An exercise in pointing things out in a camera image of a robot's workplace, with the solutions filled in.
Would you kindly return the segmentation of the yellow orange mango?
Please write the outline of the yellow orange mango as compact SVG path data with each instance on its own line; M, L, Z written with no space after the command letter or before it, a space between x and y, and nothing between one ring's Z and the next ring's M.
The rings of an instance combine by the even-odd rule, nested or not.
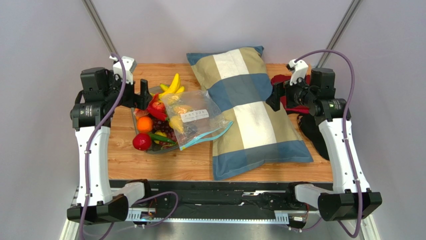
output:
M194 109L189 105L175 105L172 107L172 111L176 115L182 115L193 111Z

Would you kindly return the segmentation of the yellow pear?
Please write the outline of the yellow pear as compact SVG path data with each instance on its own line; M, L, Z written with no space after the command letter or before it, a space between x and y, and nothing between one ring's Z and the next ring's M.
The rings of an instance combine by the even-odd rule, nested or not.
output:
M180 115L174 115L168 120L169 126L177 131L179 134L184 132L184 124Z

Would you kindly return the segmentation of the red apple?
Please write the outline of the red apple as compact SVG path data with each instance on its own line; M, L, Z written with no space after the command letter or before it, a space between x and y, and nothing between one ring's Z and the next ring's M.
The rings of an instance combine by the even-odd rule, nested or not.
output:
M152 146L152 139L149 134L139 133L132 140L132 144L136 150L147 151Z

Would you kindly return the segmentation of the clear zip top bag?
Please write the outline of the clear zip top bag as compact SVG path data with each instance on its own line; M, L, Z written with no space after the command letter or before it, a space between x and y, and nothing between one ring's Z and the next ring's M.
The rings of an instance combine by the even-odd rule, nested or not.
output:
M179 134L173 129L181 151L199 143L218 139L233 124L233 121L225 118L207 91L195 90L167 94L161 98L161 101L165 105L168 120L172 116L180 116L182 119L184 132ZM176 115L172 110L176 105L188 105L193 110Z

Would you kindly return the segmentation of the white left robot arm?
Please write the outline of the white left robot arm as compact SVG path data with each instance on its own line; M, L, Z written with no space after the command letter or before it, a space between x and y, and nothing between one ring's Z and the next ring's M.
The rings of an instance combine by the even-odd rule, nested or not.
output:
M79 189L75 206L67 209L67 219L85 225L123 222L129 208L145 194L146 182L132 180L113 193L108 177L108 144L114 103L129 109L146 109L152 97L147 90L135 93L133 72L94 67L80 74L83 89L70 111L78 143Z

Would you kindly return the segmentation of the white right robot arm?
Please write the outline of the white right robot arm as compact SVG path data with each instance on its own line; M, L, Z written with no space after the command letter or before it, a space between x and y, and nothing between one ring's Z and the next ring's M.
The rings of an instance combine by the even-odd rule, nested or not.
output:
M330 68L314 68L310 83L302 77L295 84L289 80L276 82L266 100L276 112L284 97L287 106L307 107L313 116L331 164L332 190L308 182L292 182L288 187L288 202L297 207L310 205L328 222L365 219L383 202L381 193L371 190L363 174L353 144L351 115L344 112L347 101L335 97L335 77Z

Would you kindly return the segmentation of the red folded cloth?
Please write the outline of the red folded cloth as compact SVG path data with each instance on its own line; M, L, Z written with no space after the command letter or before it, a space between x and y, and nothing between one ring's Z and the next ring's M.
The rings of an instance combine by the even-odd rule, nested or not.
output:
M285 81L290 81L291 76L290 75L283 75L283 74L278 74L275 75L272 79L271 79L271 84L273 86L274 83L280 83L283 82L283 97L281 97L280 101L281 101L281 105L282 107L286 110L287 114L308 114L309 113L309 109L305 106L298 106L296 108L286 108L285 104L286 104L286 90L284 88L284 82Z

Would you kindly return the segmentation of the orange fruit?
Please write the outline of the orange fruit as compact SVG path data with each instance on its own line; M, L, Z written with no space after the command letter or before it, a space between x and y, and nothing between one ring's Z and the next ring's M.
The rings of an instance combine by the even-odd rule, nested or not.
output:
M149 116L142 116L136 122L136 129L139 133L150 133L154 129L154 122Z

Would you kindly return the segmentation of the yellow banana bunch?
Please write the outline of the yellow banana bunch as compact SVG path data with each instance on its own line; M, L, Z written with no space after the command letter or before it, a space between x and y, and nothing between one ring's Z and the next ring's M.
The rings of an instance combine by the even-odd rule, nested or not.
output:
M159 99L168 94L180 94L185 91L185 87L181 85L181 78L178 73L174 75L174 78L169 86L160 84L159 87L163 91L159 94Z

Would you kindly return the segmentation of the small yellow lemon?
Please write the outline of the small yellow lemon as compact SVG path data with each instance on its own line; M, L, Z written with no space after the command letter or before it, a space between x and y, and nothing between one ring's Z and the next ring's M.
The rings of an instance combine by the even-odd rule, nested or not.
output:
M164 132L162 132L162 131L156 131L156 132L155 132L155 134L156 134L156 135L159 135L159 136L167 137L167 134L166 134L166 133L164 133ZM156 144L160 144L160 141L159 141L159 140L155 140L154 142L155 142Z

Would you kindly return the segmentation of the green chili pepper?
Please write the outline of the green chili pepper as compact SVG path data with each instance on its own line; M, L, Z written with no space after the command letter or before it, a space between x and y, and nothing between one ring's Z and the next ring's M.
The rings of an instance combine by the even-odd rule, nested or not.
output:
M168 143L168 144L171 144L171 145L177 144L175 141L167 138L166 136L162 136L162 135L158 135L158 134L154 134L154 133L149 133L148 135L154 141L164 142L164 143Z

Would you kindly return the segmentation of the checkered blue beige pillow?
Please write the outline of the checkered blue beige pillow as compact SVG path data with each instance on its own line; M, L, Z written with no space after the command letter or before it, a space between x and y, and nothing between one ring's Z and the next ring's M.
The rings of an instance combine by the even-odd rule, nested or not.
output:
M212 142L216 181L229 179L265 163L311 163L313 158L281 107L267 99L273 86L262 59L262 46L220 53L188 53L186 58L203 91L207 91L232 125Z

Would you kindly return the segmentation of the black cap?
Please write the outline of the black cap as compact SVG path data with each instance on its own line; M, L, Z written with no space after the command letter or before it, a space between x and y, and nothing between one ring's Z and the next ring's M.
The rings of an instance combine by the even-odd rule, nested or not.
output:
M318 154L329 161L327 146L319 127L315 123L315 118L310 114L299 114L297 124L301 132L312 142Z

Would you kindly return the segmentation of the grey fruit bowl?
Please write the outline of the grey fruit bowl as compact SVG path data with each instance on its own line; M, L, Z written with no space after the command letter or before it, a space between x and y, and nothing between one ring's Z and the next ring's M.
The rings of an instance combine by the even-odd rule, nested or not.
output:
M163 90L161 89L160 86L154 86L154 87L149 88L150 94L156 94L156 93L162 93L162 92L163 92ZM137 120L137 117L134 114L134 110L135 110L135 108L131 108L131 115L132 115L132 121L133 121L133 125L134 125L135 134L138 135L140 132L137 129L138 120ZM161 145L153 142L151 144L151 147L148 150L146 150L145 152L147 154L150 154L150 155L157 155L157 154L165 154L167 152L171 152L171 151L174 151L174 150L179 150L179 146L177 144L170 146L170 147L162 148Z

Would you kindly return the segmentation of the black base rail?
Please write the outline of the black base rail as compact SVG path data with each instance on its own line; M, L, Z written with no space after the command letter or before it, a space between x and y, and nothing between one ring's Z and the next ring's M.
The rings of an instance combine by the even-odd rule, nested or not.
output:
M146 198L131 207L156 219L214 222L272 222L278 214L316 221L316 207L290 203L287 182L149 180Z

